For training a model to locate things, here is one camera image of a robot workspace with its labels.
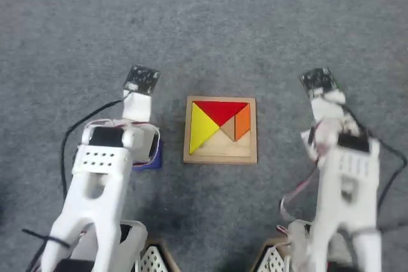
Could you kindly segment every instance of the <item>gray carpet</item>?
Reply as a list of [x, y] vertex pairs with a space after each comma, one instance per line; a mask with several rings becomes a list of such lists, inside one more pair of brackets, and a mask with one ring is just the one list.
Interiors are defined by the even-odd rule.
[[[133, 173], [124, 217], [164, 239], [183, 272], [247, 271], [282, 223], [278, 198], [310, 170], [300, 73], [330, 67], [361, 120], [408, 152], [407, 17], [408, 0], [0, 0], [0, 270], [22, 271], [40, 241], [21, 228], [46, 234], [61, 210], [66, 128], [143, 64], [162, 71], [152, 121], [164, 166]], [[193, 94], [257, 99], [258, 165], [183, 164]], [[383, 186], [399, 161], [381, 159]], [[380, 222], [407, 211], [407, 184]], [[291, 206], [299, 217], [312, 218], [316, 188]], [[408, 229], [383, 241], [384, 271], [405, 271]]]

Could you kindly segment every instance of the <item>black circuit board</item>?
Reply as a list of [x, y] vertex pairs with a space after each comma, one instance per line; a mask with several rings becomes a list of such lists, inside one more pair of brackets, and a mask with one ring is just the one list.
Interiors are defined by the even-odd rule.
[[328, 68], [310, 70], [300, 76], [300, 81], [310, 99], [338, 88]]
[[151, 95], [160, 77], [155, 69], [135, 65], [130, 69], [123, 88], [143, 95]]

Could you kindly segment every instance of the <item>tangram puzzle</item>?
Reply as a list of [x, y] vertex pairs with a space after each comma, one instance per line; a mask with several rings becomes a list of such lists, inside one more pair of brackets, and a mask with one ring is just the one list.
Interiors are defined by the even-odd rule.
[[255, 99], [189, 96], [184, 161], [255, 164]]

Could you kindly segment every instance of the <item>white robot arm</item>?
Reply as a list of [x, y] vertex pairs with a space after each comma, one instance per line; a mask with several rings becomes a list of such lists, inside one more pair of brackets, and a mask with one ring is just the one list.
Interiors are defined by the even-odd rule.
[[54, 222], [41, 258], [43, 272], [140, 270], [140, 252], [146, 227], [121, 221], [126, 190], [134, 162], [149, 158], [159, 131], [148, 124], [151, 97], [159, 73], [132, 68], [124, 91], [120, 120], [96, 120], [85, 126], [72, 169], [64, 206]]
[[326, 272], [329, 242], [343, 229], [353, 237], [358, 269], [381, 272], [381, 235], [375, 230], [379, 141], [344, 113], [345, 97], [327, 69], [315, 69], [302, 78], [316, 122], [302, 133], [302, 140], [320, 175], [310, 232], [299, 221], [289, 226], [293, 270]]

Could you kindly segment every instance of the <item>blue object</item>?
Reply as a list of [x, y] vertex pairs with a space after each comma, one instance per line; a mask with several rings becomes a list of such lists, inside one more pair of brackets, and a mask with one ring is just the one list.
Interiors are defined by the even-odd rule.
[[159, 141], [159, 150], [154, 160], [148, 165], [133, 165], [132, 170], [143, 170], [143, 169], [159, 169], [161, 168], [161, 153], [163, 150], [163, 141]]

